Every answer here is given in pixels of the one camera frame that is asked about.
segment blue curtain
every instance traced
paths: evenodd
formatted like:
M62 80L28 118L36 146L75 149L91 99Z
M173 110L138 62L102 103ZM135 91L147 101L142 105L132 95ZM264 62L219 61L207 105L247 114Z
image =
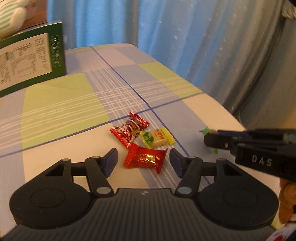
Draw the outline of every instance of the blue curtain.
M66 48L131 43L230 112L252 87L280 16L279 0L48 0Z

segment white logo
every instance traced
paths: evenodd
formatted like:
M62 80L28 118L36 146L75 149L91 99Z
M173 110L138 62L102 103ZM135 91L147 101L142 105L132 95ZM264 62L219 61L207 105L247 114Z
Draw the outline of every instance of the white logo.
M144 195L144 196L147 195L148 193L149 192L147 192L146 190L141 192L141 194Z
M252 157L252 162L257 162L257 156L256 155L253 155L253 157ZM261 164L261 165L266 165L267 167L269 167L269 166L271 166L271 162L272 162L272 159L271 158L269 158L269 159L267 159L267 161L266 161L266 164L264 163L265 161L264 161L264 159L263 159L263 157L261 157L261 159L260 159L260 161L258 162L258 164Z

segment brown and red wrapped candy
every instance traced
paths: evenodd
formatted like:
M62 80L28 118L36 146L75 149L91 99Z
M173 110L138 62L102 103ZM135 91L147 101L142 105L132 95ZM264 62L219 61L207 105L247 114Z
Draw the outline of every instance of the brown and red wrapped candy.
M131 144L128 154L124 160L125 167L154 167L159 174L163 166L166 150L153 150L143 148L135 143Z
M115 135L120 142L129 148L134 139L139 135L140 131L149 126L149 122L139 116L137 113L131 111L130 117L122 126L113 126L110 131Z

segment stuffed toy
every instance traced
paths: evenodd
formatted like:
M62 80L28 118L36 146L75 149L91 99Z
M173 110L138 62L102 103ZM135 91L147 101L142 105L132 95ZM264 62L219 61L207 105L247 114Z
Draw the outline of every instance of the stuffed toy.
M0 40L16 33L27 18L30 0L0 0Z

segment tablecloth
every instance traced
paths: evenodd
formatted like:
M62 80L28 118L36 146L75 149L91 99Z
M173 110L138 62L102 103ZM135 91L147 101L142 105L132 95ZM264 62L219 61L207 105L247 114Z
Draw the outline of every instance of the tablecloth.
M12 193L62 158L72 162L103 156L113 147L119 160L108 178L112 187L171 188L180 179L168 155L176 148L184 156L204 161L226 158L228 151L203 144L200 130L241 131L244 127L219 103L155 59L130 44L101 45L66 51L67 75L30 86L0 99L0 231L15 222L9 211ZM150 122L148 130L166 127L176 143L160 174L153 169L127 169L127 149L109 132L129 111ZM278 179L248 172L278 192ZM74 181L87 188L86 179ZM201 188L213 182L203 178Z

